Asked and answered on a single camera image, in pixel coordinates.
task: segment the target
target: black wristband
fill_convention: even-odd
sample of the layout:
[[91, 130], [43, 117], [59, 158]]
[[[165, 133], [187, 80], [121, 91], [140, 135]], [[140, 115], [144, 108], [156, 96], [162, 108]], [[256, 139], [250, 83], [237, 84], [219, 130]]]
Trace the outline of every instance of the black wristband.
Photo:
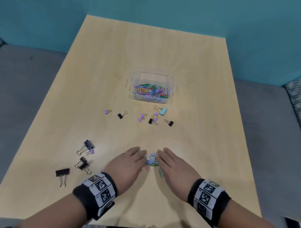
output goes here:
[[198, 179], [189, 192], [187, 202], [211, 227], [214, 227], [218, 225], [221, 214], [230, 199], [225, 190], [217, 183]]
[[87, 213], [87, 220], [98, 220], [110, 209], [117, 197], [117, 188], [111, 176], [105, 172], [98, 173], [73, 190]]

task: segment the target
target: pile of paper clips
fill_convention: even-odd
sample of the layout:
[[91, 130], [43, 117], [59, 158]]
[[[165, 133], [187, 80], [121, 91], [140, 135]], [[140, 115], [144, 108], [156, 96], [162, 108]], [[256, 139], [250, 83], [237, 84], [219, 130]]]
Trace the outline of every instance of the pile of paper clips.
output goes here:
[[134, 94], [147, 97], [168, 98], [168, 89], [153, 84], [137, 84], [135, 85]]
[[150, 168], [149, 168], [150, 166], [157, 166], [156, 172], [159, 172], [160, 177], [163, 177], [163, 172], [159, 167], [158, 161], [156, 160], [156, 155], [157, 155], [157, 153], [152, 153], [149, 156], [149, 159], [146, 160], [145, 168], [146, 168], [147, 171], [150, 172], [151, 171]]

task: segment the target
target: forearm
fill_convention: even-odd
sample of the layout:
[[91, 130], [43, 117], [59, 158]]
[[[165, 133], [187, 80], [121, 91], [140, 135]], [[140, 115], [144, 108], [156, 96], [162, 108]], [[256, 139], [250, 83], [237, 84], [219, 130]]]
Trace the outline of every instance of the forearm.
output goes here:
[[73, 194], [69, 194], [25, 219], [17, 228], [80, 228], [86, 221], [84, 206]]
[[218, 228], [273, 228], [268, 221], [260, 218], [237, 202], [230, 200], [219, 219]]

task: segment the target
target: left hand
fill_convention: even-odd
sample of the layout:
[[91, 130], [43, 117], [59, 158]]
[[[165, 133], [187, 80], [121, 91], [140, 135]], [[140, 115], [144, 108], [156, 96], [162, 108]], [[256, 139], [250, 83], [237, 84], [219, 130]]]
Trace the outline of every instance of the left hand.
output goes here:
[[110, 161], [103, 170], [113, 178], [118, 196], [125, 193], [134, 184], [145, 165], [146, 157], [144, 156], [147, 151], [139, 150], [139, 146], [128, 149]]

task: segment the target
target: hand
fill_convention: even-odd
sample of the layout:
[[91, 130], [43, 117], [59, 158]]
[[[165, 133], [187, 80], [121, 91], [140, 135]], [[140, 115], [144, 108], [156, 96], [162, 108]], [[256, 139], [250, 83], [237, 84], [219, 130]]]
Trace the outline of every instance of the hand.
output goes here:
[[139, 150], [139, 146], [128, 149], [110, 161], [103, 170], [113, 178], [118, 196], [125, 193], [133, 185], [145, 165], [146, 150]]
[[165, 181], [171, 191], [184, 202], [187, 202], [192, 185], [201, 176], [182, 158], [175, 155], [170, 149], [158, 150], [156, 157]]

